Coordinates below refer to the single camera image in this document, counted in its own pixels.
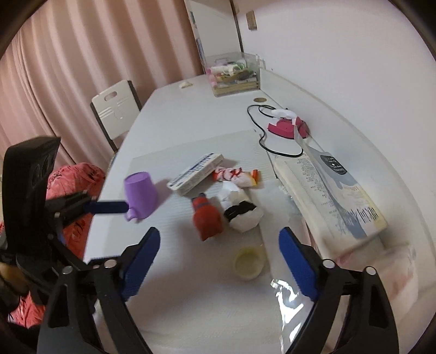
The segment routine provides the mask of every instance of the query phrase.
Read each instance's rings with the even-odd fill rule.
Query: pink curtain
[[[200,73],[182,0],[48,0],[0,60],[0,154],[58,135],[57,166],[106,168],[113,152],[92,97],[129,79],[144,104],[154,89]]]

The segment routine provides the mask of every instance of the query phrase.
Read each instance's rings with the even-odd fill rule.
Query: purple cup
[[[157,189],[148,172],[138,172],[126,177],[124,191],[129,203],[129,211],[125,214],[128,221],[145,219],[156,210]]]

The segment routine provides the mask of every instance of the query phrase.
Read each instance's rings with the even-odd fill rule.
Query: clear plastic storage box
[[[226,53],[206,57],[204,70],[216,97],[259,88],[259,56]]]

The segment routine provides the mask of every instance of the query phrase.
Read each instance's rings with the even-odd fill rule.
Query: black power cord
[[[291,155],[291,154],[288,154],[288,153],[280,153],[280,152],[278,152],[278,151],[274,151],[274,150],[271,150],[271,149],[268,149],[263,143],[262,143],[262,141],[264,140],[264,138],[266,137],[266,131],[265,131],[265,129],[263,129],[255,120],[254,120],[254,118],[253,118],[253,116],[251,115],[251,113],[250,113],[250,108],[252,108],[252,107],[258,107],[258,109],[259,109],[259,112],[260,113],[262,113],[264,116],[267,116],[267,117],[269,117],[269,118],[274,118],[274,116],[270,116],[269,114],[266,114],[266,113],[264,113],[263,111],[262,111],[262,109],[275,109],[274,107],[272,107],[272,106],[269,106],[269,105],[250,105],[250,106],[248,106],[247,107],[247,113],[248,113],[248,115],[250,116],[250,119],[251,119],[251,121],[256,125],[256,127],[258,127],[261,131],[262,131],[262,136],[260,137],[260,139],[259,139],[259,145],[261,146],[261,148],[263,148],[264,150],[266,150],[266,151],[268,151],[269,153],[273,153],[273,154],[275,154],[275,155],[279,155],[279,156],[284,156],[284,157],[300,157],[302,154],[303,154],[303,149],[301,149],[301,153],[299,153],[299,154],[297,154],[297,155]]]

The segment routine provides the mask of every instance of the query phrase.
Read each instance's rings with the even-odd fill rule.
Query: white table
[[[279,105],[260,90],[216,98],[205,75],[189,80],[194,85],[179,88],[174,83],[157,89],[142,108],[126,139],[117,153],[108,174],[101,200],[118,199],[133,158],[168,147],[202,140],[228,133],[253,129],[247,107],[256,104],[253,99],[265,97],[265,103]],[[252,114],[264,129],[273,119],[252,108]],[[298,154],[301,149],[293,140],[268,134],[266,145],[273,150]],[[112,216],[97,215],[93,218],[88,235],[84,261],[108,256],[102,253],[102,244],[111,242],[109,224]]]

